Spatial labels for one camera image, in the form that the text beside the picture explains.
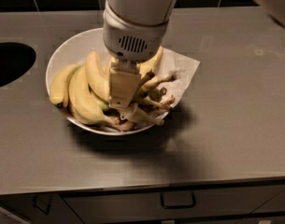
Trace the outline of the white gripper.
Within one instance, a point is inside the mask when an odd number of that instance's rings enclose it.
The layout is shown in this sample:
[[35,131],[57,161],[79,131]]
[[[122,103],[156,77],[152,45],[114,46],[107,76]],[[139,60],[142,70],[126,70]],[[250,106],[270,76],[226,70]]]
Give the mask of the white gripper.
[[145,8],[136,15],[142,21],[123,18],[106,2],[103,39],[107,50],[117,58],[109,68],[109,105],[116,109],[131,103],[141,80],[134,62],[145,62],[156,54],[168,25],[168,21],[146,24],[150,13]]

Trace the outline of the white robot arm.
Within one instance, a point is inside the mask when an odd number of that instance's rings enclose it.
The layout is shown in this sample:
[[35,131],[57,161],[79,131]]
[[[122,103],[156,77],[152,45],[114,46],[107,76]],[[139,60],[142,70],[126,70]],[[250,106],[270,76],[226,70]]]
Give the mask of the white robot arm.
[[[141,86],[139,63],[162,44],[177,0],[106,0],[103,40],[115,61],[110,67],[109,104],[125,108]],[[285,0],[253,0],[285,27]]]

